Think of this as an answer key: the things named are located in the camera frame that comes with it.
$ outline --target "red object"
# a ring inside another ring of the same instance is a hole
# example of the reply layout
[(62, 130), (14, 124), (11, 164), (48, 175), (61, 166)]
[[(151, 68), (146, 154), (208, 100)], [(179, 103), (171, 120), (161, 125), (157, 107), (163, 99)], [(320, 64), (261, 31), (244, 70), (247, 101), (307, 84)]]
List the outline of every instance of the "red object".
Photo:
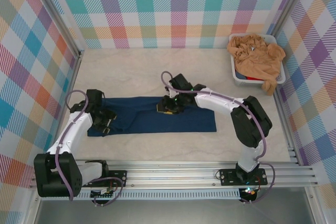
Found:
[(263, 81), (261, 79), (257, 79), (257, 78), (253, 78), (253, 77), (249, 77), (249, 76), (247, 76), (246, 78), (247, 78), (247, 80)]

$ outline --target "orange cloth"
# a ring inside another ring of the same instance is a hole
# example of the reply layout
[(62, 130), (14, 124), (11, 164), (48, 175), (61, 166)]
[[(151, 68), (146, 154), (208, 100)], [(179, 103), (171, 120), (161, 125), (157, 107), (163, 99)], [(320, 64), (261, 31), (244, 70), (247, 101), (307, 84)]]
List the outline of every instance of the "orange cloth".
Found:
[(264, 80), (262, 88), (272, 95), (277, 86), (284, 50), (277, 44), (266, 44), (259, 35), (233, 37), (227, 50), (235, 59), (236, 70), (249, 77)]

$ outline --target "floor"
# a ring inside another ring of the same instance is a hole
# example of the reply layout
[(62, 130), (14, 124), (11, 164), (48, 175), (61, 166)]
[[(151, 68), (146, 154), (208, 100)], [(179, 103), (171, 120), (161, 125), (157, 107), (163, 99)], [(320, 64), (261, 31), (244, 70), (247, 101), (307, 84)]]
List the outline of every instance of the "floor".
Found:
[[(259, 87), (234, 85), (226, 49), (97, 49), (87, 50), (74, 89), (99, 89), (107, 98), (164, 96), (162, 71), (182, 73), (193, 85), (204, 84), (232, 97), (253, 95), (273, 122), (265, 161), (287, 162), (289, 155), (273, 97)], [(82, 97), (74, 94), (70, 104)], [(230, 117), (215, 114), (216, 133), (130, 134), (85, 137), (77, 159), (137, 161), (236, 161), (241, 143)]]
[(275, 188), (261, 202), (238, 200), (117, 200), (104, 208), (90, 201), (43, 201), (35, 224), (311, 224), (303, 188)]

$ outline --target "blue towel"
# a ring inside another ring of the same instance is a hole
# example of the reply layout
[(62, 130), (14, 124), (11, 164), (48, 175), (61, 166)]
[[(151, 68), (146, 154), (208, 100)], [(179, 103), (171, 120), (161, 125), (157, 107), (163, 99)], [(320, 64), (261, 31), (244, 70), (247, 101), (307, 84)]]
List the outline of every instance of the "blue towel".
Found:
[[(187, 106), (183, 113), (169, 115), (156, 111), (162, 97), (106, 98), (103, 104), (117, 114), (109, 135), (164, 132), (216, 132), (214, 112)], [(103, 136), (94, 129), (88, 136)]]

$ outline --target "checkered backdrop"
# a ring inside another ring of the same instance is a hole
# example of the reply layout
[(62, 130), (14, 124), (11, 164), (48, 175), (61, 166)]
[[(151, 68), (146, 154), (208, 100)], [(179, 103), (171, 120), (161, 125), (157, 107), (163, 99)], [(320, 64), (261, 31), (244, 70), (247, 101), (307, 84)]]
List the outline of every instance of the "checkered backdrop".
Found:
[(75, 58), (40, 0), (0, 0), (0, 223), (21, 223)]
[(336, 223), (336, 0), (299, 0), (277, 40), (287, 55), (287, 116)]
[(65, 0), (69, 17), (54, 1), (75, 39), (82, 37), (89, 48), (226, 47), (231, 33), (271, 31), (287, 2)]

